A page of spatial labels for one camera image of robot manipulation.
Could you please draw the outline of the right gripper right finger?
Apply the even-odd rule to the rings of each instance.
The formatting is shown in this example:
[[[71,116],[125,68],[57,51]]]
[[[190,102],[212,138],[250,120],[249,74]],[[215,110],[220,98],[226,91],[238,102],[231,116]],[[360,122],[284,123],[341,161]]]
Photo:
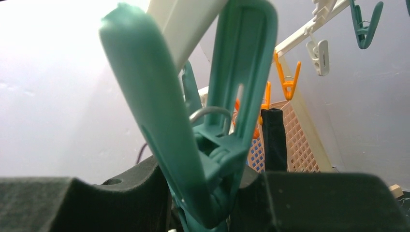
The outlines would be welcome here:
[[[232,232],[407,232],[409,221],[377,176],[265,172],[238,191]]]

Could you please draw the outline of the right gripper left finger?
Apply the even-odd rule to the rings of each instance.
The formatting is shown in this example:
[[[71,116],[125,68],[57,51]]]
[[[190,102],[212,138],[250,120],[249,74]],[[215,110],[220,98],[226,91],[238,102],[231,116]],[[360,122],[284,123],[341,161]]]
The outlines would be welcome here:
[[[0,180],[3,232],[166,232],[171,196],[154,157],[100,185],[75,177]]]

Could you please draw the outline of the black sock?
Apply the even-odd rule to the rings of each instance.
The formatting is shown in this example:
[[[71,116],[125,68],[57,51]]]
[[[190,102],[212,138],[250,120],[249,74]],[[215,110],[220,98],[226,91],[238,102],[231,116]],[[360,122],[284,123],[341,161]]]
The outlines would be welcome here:
[[[287,171],[287,144],[283,111],[261,110],[265,171]]]

